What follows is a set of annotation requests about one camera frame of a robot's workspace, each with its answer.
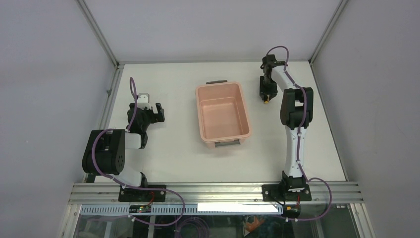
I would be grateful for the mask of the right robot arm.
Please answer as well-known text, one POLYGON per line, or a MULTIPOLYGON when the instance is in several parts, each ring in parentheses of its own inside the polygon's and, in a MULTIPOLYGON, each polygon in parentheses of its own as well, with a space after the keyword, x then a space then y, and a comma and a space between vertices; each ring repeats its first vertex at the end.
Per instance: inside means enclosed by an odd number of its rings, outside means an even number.
POLYGON ((286 162, 279 184, 262 186, 264 201, 310 201, 307 178, 303 173, 307 129, 313 120, 314 91, 296 84, 287 71, 288 63, 273 54, 262 58, 259 94, 268 103, 282 90, 280 121, 286 131, 286 162))

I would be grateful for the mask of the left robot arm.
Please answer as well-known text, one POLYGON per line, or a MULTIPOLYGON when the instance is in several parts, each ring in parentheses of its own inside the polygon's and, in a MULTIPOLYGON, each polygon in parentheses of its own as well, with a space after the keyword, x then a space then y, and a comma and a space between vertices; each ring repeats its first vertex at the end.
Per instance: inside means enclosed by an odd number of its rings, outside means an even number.
POLYGON ((82 169, 87 174, 103 176, 130 188, 136 201, 149 196, 147 178, 144 173, 125 165, 125 151, 144 149, 148 142, 147 129, 150 124, 164 122, 164 109, 160 103, 153 107, 131 103, 127 111, 127 129, 92 130, 82 158, 82 169))

